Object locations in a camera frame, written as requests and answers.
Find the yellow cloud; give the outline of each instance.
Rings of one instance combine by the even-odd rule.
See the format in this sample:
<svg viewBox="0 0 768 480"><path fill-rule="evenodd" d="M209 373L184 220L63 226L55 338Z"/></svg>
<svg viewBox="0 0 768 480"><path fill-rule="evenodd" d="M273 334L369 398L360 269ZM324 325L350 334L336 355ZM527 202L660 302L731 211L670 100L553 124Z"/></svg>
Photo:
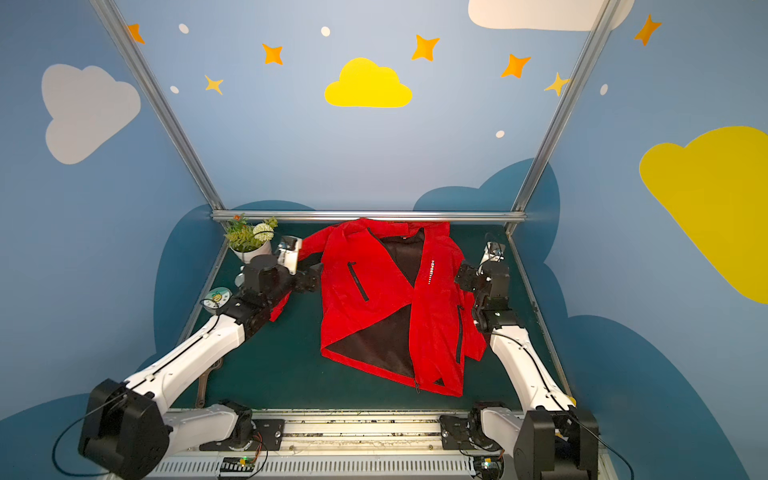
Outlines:
<svg viewBox="0 0 768 480"><path fill-rule="evenodd" d="M397 108L406 106L412 97L394 70L368 58L350 60L341 69L339 81L326 87L326 101L337 107Z"/></svg>
<svg viewBox="0 0 768 480"><path fill-rule="evenodd" d="M725 280L768 303L768 134L725 127L686 147L660 144L640 175Z"/></svg>

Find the green table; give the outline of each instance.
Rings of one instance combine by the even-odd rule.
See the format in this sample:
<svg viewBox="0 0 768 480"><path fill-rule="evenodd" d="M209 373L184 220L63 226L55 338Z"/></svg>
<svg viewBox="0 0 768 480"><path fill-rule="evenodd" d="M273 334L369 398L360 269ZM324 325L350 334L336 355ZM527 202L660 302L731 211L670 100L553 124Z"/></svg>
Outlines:
<svg viewBox="0 0 768 480"><path fill-rule="evenodd" d="M280 235L304 238L326 226L317 223L285 223L277 229L276 238L280 238ZM499 225L453 225L451 238L462 249L468 262L478 264L485 246L485 234L488 232L506 244L504 230ZM510 307L525 322L531 342L542 362L553 374L553 378L557 378L508 245L506 252L510 263ZM214 287L225 286L233 292L237 291L234 278L241 266L240 260L232 252L227 252ZM210 314L203 310L194 331L201 328L209 318ZM434 410L470 409L476 401L501 401L512 409L520 408L509 377L490 347L481 362L466 359L462 397L416 392L412 387L321 356L322 318L319 292L291 296L283 314L275 323L267 324L253 338L228 353L222 368L210 374L206 405L230 399L253 409ZM174 407L193 408L196 396L197 381L181 394Z"/></svg>

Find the black zipper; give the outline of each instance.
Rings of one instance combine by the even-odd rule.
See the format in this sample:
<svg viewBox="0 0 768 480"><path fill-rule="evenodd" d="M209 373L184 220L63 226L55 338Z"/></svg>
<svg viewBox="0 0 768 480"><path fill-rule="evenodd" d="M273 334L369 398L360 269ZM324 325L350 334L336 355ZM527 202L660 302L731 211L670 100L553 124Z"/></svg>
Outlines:
<svg viewBox="0 0 768 480"><path fill-rule="evenodd" d="M456 343L456 363L462 362L462 342L464 341L464 322L462 321L463 306L457 305L458 312L458 342Z"/></svg>
<svg viewBox="0 0 768 480"><path fill-rule="evenodd" d="M368 301L368 294L366 294L366 291L362 289L362 283L360 283L360 279L357 278L357 273L355 273L355 269L352 267L355 262L347 262L346 266L349 268L349 272L352 274L352 279L355 280L355 284L357 285L357 289L360 290L360 295L362 295L362 299L366 302Z"/></svg>

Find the white flower pot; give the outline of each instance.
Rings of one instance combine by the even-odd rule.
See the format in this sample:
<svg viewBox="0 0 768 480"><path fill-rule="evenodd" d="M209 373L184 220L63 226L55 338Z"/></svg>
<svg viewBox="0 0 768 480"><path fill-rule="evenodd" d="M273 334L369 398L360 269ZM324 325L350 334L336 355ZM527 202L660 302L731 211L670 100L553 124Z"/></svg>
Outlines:
<svg viewBox="0 0 768 480"><path fill-rule="evenodd" d="M256 255L270 255L272 253L272 243L266 242L261 247L255 249L253 252L235 252L235 250L232 250L235 255L237 255L237 258L241 259L243 263L250 263L251 259L253 259Z"/></svg>

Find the red jacket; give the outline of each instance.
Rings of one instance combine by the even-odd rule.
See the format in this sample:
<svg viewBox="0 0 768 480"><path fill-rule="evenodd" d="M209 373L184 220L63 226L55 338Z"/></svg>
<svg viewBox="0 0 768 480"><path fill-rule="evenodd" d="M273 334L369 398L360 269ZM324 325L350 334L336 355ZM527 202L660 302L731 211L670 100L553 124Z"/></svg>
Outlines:
<svg viewBox="0 0 768 480"><path fill-rule="evenodd" d="M474 296L454 278L464 255L448 223L360 219L304 239L323 252L323 356L417 389L461 396L464 357L482 358Z"/></svg>

